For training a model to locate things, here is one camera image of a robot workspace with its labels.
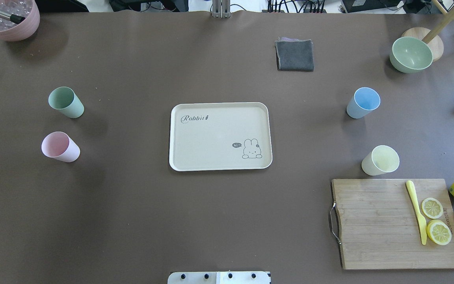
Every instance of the pink cup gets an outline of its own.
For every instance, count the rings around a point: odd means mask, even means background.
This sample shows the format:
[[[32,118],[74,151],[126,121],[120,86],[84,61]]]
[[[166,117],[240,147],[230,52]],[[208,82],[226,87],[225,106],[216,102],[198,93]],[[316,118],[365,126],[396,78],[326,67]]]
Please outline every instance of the pink cup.
[[[25,0],[25,2],[32,2],[33,4],[29,15],[27,15],[26,19],[22,21],[22,23],[16,25],[15,27],[0,31],[0,39],[5,41],[18,41],[26,39],[36,32],[39,25],[38,6],[36,6],[36,2],[34,2],[34,0]]]
[[[73,162],[80,156],[80,148],[73,140],[61,131],[50,133],[41,143],[45,156],[63,162]]]

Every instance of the blue cup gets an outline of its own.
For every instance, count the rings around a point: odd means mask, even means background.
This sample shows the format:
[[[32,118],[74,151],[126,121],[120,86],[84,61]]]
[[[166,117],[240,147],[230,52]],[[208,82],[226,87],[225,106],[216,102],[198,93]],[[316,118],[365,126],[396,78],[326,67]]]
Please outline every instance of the blue cup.
[[[381,99],[378,93],[371,89],[359,88],[346,107],[346,113],[352,118],[361,118],[380,106]]]

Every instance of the rabbit illustration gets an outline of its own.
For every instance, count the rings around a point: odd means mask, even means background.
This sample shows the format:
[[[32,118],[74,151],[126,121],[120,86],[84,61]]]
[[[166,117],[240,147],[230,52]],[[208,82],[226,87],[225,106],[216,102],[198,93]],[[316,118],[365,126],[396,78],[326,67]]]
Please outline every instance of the rabbit illustration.
[[[258,140],[245,140],[245,148],[243,149],[243,159],[262,158],[262,152],[258,144]]]

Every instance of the lemon slice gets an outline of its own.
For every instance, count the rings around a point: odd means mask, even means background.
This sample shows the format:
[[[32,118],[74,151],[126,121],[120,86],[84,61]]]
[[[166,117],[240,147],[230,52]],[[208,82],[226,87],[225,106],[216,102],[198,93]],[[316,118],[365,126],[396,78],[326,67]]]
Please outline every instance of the lemon slice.
[[[441,220],[432,220],[427,225],[427,236],[438,245],[447,245],[451,241],[451,231]]]
[[[421,209],[430,219],[437,219],[443,215],[443,205],[435,198],[426,198],[421,202]]]

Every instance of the green bowl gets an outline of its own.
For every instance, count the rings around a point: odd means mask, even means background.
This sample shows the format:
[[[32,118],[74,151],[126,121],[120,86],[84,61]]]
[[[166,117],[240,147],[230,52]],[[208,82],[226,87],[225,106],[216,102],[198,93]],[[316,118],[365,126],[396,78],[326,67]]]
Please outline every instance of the green bowl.
[[[432,51],[423,41],[404,36],[391,46],[390,62],[400,72],[416,73],[432,64]]]

